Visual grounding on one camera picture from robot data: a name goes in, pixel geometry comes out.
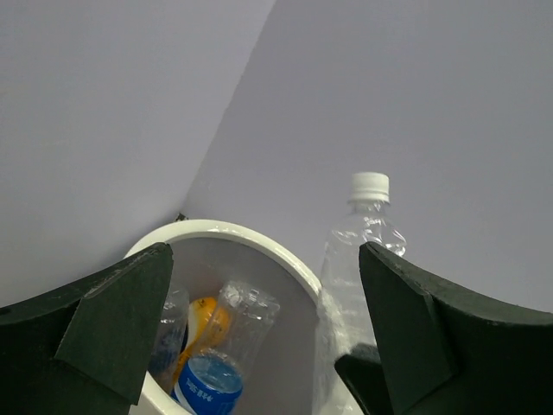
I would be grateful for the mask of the blue label water bottle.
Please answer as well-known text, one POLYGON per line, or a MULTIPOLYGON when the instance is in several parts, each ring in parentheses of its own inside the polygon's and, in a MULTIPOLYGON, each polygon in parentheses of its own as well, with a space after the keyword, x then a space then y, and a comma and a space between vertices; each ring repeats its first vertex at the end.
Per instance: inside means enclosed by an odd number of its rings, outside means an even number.
POLYGON ((192 414, 232 414, 243 392, 237 368, 215 354, 191 357, 171 391, 171 398, 192 414))

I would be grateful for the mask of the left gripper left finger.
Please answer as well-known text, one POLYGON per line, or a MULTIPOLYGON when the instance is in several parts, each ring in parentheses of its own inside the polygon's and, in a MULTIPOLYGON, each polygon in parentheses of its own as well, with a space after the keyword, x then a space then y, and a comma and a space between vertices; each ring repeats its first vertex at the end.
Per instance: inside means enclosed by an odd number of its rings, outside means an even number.
POLYGON ((3 414, 127 414, 137 405, 173 270, 155 243, 1 309, 3 414))

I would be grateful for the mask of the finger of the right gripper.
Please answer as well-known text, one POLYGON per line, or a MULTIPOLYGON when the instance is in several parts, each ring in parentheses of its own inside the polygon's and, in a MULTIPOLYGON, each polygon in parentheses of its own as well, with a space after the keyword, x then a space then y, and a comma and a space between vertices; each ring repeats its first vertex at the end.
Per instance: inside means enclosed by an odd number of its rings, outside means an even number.
POLYGON ((358 343, 334 363, 334 369, 364 414, 392 415, 385 374, 375 345, 358 343))

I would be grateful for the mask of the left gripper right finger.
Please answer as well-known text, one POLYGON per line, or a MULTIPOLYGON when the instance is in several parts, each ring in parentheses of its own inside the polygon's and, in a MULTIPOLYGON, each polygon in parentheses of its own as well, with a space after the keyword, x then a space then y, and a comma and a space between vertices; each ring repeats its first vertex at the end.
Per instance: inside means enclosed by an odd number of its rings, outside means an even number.
POLYGON ((484 296, 375 243, 359 270, 397 414, 549 414, 552 315, 484 296))

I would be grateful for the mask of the clear bottle white cap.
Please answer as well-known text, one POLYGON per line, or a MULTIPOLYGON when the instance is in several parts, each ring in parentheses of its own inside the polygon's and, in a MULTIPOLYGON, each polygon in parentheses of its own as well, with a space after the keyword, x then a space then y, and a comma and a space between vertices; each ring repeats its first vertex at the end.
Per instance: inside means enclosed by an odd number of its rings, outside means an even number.
POLYGON ((160 388, 169 393, 188 326, 189 295, 170 288, 162 309, 148 371, 160 388))

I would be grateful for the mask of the clear ribbed bottle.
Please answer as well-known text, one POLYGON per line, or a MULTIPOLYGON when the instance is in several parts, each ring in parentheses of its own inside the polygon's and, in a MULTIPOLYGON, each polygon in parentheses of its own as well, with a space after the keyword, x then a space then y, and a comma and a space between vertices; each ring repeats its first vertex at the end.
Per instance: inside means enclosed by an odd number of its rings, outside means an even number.
POLYGON ((207 325, 207 346, 246 376, 280 312, 280 303, 244 281, 230 281, 219 292, 207 325))
POLYGON ((402 257, 404 236, 385 212, 390 179, 377 172, 356 173, 348 200, 351 212, 329 231, 320 273, 315 329, 313 414, 357 414, 358 406, 334 370, 334 362, 354 346, 377 346, 359 271, 359 248, 376 242, 402 257))

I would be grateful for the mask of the orange milk tea bottle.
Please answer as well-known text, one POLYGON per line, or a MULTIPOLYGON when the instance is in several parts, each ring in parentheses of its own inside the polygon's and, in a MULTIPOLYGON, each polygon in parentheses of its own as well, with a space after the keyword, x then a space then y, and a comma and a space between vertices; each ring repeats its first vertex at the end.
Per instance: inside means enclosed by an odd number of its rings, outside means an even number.
POLYGON ((204 338, 208 347, 218 345, 228 332, 229 322, 228 312, 218 309, 218 300, 214 297, 198 298, 189 304, 187 333, 172 377, 173 386, 193 353, 196 343, 204 338))

